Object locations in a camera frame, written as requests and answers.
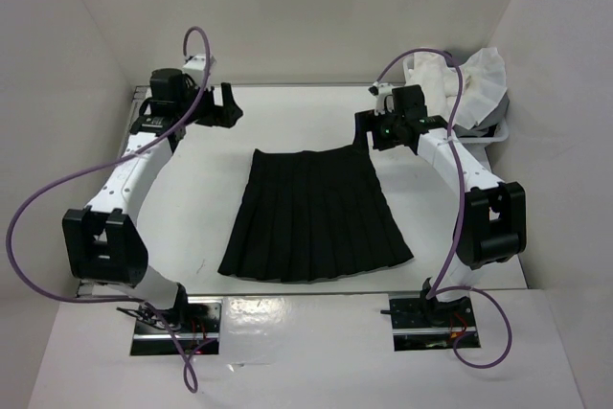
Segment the black pleated skirt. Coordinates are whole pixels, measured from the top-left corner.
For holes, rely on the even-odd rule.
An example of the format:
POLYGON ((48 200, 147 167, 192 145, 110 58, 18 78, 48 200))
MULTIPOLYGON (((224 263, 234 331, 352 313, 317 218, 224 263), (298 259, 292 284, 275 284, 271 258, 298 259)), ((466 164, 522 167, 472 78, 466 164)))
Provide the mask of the black pleated skirt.
POLYGON ((217 271, 297 284, 395 267, 412 258, 366 149, 257 149, 217 271))

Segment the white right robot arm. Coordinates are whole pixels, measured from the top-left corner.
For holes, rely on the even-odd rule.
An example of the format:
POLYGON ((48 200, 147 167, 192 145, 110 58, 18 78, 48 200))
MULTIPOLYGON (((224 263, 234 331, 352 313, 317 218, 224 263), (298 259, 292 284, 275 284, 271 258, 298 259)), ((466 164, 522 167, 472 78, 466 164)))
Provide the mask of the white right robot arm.
POLYGON ((408 147, 426 161, 460 200, 452 234, 452 254, 435 279, 423 284, 420 317, 439 326, 481 277, 483 268, 503 263, 526 249, 526 193, 483 167, 447 129, 440 115, 427 112, 418 85, 372 85, 376 108, 355 114, 354 140, 361 147, 408 147))

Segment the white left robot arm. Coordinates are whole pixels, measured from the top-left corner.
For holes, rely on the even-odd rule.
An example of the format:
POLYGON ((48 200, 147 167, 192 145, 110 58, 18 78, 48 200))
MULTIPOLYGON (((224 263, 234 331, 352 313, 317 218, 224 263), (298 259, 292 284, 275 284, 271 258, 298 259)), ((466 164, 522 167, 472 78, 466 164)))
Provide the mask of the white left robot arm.
POLYGON ((201 89, 191 71, 155 70, 149 89, 129 129, 128 161, 114 168, 83 208, 66 212, 62 230, 75 278, 108 285, 153 305, 158 323, 177 332, 190 323, 188 294, 182 284, 150 266, 137 229, 138 214, 185 136, 185 128, 172 131, 172 126, 183 120, 187 125, 231 128, 243 112, 230 83, 220 85, 222 103, 216 104, 213 89, 201 89))

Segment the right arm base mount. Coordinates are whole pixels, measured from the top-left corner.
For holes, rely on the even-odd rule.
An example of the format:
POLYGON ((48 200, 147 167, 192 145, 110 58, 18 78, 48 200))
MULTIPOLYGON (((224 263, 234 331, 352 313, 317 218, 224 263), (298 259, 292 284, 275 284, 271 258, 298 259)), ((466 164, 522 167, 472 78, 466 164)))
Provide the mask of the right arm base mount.
POLYGON ((391 321, 396 352, 452 350, 458 338, 459 349, 481 347, 467 297, 443 308, 431 308, 417 293, 393 293, 388 302, 380 313, 391 321))

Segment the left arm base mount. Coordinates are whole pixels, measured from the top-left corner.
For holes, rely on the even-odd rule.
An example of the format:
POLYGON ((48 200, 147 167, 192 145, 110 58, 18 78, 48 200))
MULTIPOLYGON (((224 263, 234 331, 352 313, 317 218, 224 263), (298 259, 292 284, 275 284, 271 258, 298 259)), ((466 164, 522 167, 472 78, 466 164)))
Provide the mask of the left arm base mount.
MULTIPOLYGON (((135 320, 131 356, 178 355, 170 334, 150 309, 117 307, 116 310, 135 320)), ((190 303, 188 315, 182 320, 168 312, 164 316, 185 354, 217 355, 221 312, 222 303, 213 300, 190 303)))

